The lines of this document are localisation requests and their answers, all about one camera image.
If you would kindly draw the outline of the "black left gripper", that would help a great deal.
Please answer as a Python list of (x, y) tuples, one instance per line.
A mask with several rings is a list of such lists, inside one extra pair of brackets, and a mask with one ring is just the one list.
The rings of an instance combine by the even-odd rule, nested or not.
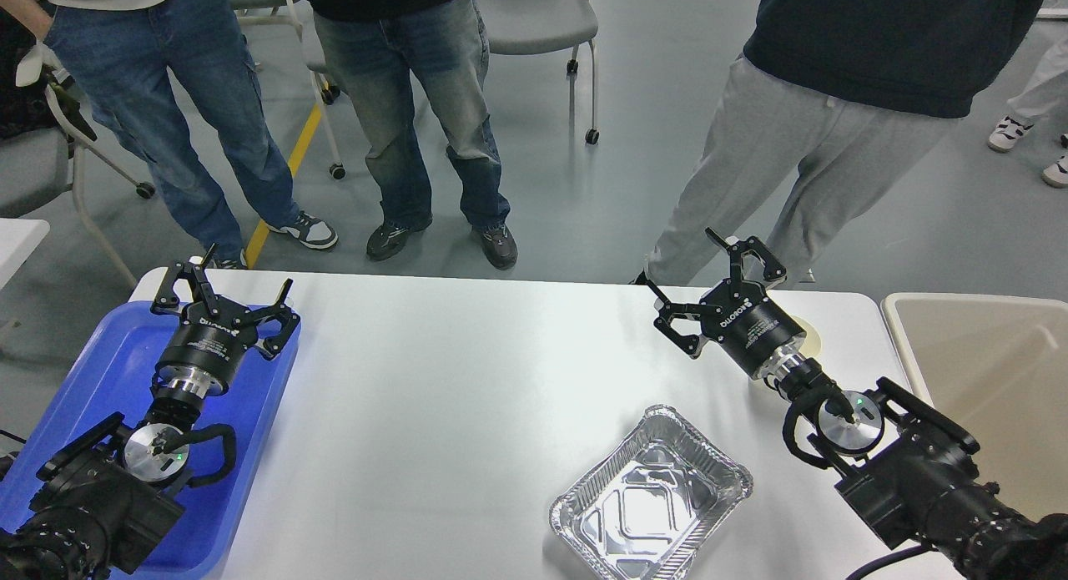
[[(286, 303), (293, 280), (284, 280), (278, 298), (270, 305), (249, 309), (233, 301), (221, 301), (214, 293), (204, 269), (216, 253), (214, 242), (201, 263), (177, 261), (164, 271), (150, 311), (156, 315), (179, 316), (179, 328), (160, 356), (156, 377), (160, 385), (183, 387), (195, 395), (222, 395), (229, 392), (244, 355), (255, 348), (267, 361), (274, 359), (289, 344), (300, 325), (300, 316)], [(186, 282), (192, 300), (180, 305), (175, 285)], [(278, 332), (260, 336), (260, 327), (278, 322)]]

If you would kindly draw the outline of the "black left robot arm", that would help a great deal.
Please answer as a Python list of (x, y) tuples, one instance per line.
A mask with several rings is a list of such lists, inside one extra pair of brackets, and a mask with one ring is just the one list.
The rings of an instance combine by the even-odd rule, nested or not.
[(300, 317), (172, 264), (103, 319), (3, 480), (4, 579), (195, 579), (236, 530)]

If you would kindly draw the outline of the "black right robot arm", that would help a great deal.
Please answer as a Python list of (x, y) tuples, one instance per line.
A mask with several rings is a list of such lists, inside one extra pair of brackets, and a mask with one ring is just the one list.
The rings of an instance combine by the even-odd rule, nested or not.
[(891, 549), (852, 573), (854, 579), (939, 551), (965, 579), (1064, 579), (1065, 515), (1031, 522), (980, 484), (977, 440), (947, 416), (885, 377), (873, 390), (846, 391), (802, 352), (805, 329), (768, 289), (784, 265), (759, 238), (707, 237), (728, 253), (731, 272), (697, 303), (668, 299), (645, 275), (638, 285), (657, 297), (653, 324), (690, 358), (708, 343), (728, 352), (745, 375), (788, 402), (782, 437), (794, 457), (835, 470), (836, 492)]

